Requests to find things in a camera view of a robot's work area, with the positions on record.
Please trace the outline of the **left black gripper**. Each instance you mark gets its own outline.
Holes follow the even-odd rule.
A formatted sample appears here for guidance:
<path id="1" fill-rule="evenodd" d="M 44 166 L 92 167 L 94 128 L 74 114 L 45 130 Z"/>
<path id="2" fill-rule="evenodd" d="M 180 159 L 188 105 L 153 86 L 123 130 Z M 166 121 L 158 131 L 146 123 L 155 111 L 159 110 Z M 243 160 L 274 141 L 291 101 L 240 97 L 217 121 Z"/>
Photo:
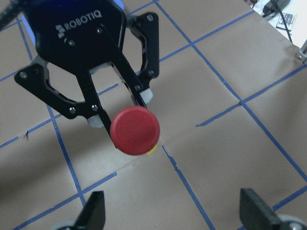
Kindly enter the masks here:
<path id="1" fill-rule="evenodd" d="M 150 81 L 159 75 L 159 17 L 154 12 L 126 18 L 114 0 L 31 0 L 23 14 L 34 34 L 37 54 L 70 73 L 78 64 L 88 69 L 113 64 L 134 104 L 147 107 L 153 98 Z M 122 53 L 128 28 L 142 45 L 142 64 L 136 74 Z M 67 98 L 50 84 L 49 71 L 31 64 L 14 80 L 67 119 L 84 117 L 92 128 L 111 135 L 111 119 L 103 109 L 89 70 L 75 75 L 84 100 Z"/>

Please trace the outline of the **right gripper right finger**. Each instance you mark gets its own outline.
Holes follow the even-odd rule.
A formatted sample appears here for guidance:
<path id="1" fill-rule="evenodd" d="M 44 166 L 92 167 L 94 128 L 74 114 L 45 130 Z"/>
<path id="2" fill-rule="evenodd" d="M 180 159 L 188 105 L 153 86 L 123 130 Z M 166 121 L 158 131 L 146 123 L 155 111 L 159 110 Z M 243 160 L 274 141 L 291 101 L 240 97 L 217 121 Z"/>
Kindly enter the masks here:
<path id="1" fill-rule="evenodd" d="M 279 230 L 282 221 L 250 188 L 240 189 L 239 218 L 246 230 Z"/>

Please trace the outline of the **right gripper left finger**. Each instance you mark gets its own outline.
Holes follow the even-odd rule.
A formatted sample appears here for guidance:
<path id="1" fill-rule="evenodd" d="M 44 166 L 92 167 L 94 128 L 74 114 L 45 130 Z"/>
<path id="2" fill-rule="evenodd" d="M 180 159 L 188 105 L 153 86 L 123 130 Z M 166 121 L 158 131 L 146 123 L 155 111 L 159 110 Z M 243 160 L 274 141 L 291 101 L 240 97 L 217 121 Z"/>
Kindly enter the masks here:
<path id="1" fill-rule="evenodd" d="M 102 230 L 106 221 L 103 191 L 92 192 L 74 223 L 75 230 Z"/>

